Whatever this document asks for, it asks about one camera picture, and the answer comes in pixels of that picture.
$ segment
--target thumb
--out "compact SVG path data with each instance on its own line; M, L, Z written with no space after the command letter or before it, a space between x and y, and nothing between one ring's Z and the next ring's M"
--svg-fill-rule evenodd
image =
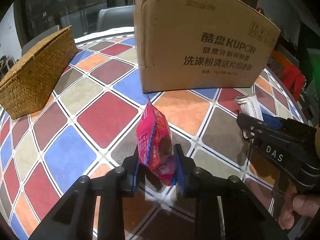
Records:
M293 199L293 209L301 216L314 217L320 206L320 198L299 195Z

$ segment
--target basket lid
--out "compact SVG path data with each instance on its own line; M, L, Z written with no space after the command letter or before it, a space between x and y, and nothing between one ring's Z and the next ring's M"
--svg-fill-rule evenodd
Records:
M15 75L17 74L32 58L34 58L42 49L47 47L52 41L58 38L60 35L65 33L68 30L71 30L72 26L68 26L59 30L41 41L37 42L31 49L27 51L14 65L13 67L6 73L4 78L0 81L0 89Z

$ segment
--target metal screw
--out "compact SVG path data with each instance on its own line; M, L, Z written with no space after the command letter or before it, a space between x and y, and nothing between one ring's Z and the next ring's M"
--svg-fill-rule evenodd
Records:
M239 181L240 181L240 178L239 178L238 176L236 176L236 175L231 175L231 176L228 178L228 180L236 183L236 182L239 182Z
M200 174L202 171L203 171L203 169L201 167L195 167L193 169L193 172L196 173L196 174Z
M116 168L115 168L115 172L116 172L116 173L122 173L122 172L124 172L124 167L122 167L122 166L116 167Z
M79 178L80 183L85 183L88 179L90 179L88 176L83 175Z

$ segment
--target red cloth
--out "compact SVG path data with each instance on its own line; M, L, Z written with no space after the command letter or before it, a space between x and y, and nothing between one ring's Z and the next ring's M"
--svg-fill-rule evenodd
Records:
M289 90L294 100L298 101L306 80L305 76L301 74L301 71L294 65L291 65L282 72L280 80Z

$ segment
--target white wrapper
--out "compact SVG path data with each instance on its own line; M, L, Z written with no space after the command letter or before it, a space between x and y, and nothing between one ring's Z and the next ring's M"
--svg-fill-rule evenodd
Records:
M256 94L236 97L235 101L240 105L242 113L263 121L262 112ZM244 138L248 138L246 132L243 132L243 136Z

